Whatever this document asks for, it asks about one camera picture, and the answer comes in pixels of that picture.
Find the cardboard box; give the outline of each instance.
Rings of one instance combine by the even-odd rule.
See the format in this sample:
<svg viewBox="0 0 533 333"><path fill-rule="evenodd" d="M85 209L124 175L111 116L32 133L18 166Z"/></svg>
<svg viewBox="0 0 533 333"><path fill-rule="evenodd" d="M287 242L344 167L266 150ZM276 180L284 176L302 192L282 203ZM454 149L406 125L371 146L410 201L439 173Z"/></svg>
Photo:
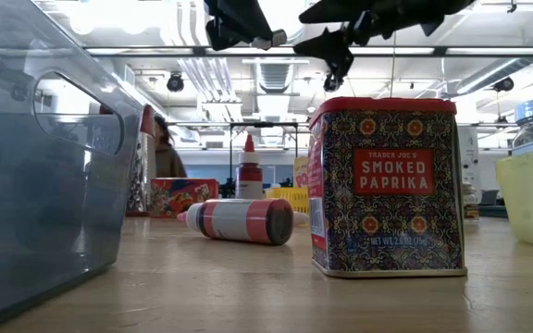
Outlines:
<svg viewBox="0 0 533 333"><path fill-rule="evenodd" d="M215 179L152 179L152 217L176 218L192 204L219 196Z"/></svg>
<svg viewBox="0 0 533 333"><path fill-rule="evenodd" d="M307 157L297 157L293 163L293 187L307 189Z"/></svg>

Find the red tip cap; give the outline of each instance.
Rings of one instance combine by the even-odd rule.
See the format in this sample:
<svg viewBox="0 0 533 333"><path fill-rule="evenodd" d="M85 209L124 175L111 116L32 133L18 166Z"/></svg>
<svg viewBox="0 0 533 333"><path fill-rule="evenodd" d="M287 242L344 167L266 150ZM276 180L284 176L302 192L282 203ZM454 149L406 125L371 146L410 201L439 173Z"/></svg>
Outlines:
<svg viewBox="0 0 533 333"><path fill-rule="evenodd" d="M244 151L246 153L254 153L254 142L252 141L252 135L248 134L246 137L246 145L244 145Z"/></svg>
<svg viewBox="0 0 533 333"><path fill-rule="evenodd" d="M146 105L143 109L143 120L141 122L141 132L151 136L155 135L154 112L154 108L151 105Z"/></svg>

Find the smoked paprika tin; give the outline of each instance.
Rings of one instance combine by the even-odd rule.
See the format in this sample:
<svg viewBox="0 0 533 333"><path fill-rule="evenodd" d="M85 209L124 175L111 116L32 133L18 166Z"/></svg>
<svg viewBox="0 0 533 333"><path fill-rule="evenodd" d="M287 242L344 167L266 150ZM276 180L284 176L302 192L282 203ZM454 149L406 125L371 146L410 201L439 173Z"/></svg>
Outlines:
<svg viewBox="0 0 533 333"><path fill-rule="evenodd" d="M452 102L334 98L310 122L313 262L341 278L463 276Z"/></svg>

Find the white bottle with red cap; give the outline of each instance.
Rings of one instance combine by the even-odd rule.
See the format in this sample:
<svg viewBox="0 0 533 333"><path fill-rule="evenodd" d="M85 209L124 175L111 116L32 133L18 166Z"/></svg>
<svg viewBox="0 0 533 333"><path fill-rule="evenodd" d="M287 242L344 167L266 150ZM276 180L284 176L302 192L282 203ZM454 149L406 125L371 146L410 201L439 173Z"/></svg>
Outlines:
<svg viewBox="0 0 533 333"><path fill-rule="evenodd" d="M263 170L259 163L252 135L248 134L244 151L240 153L240 166L236 170L236 199L263 198Z"/></svg>

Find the wooden table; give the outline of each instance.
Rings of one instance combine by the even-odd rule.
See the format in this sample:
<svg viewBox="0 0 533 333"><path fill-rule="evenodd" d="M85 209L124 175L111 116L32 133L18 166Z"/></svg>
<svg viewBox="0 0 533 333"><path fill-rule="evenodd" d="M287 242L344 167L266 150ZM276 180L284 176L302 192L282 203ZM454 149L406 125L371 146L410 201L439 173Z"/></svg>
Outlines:
<svg viewBox="0 0 533 333"><path fill-rule="evenodd" d="M468 277L344 280L307 228L267 247L129 219L113 268L0 332L533 332L533 246L484 219L465 253Z"/></svg>

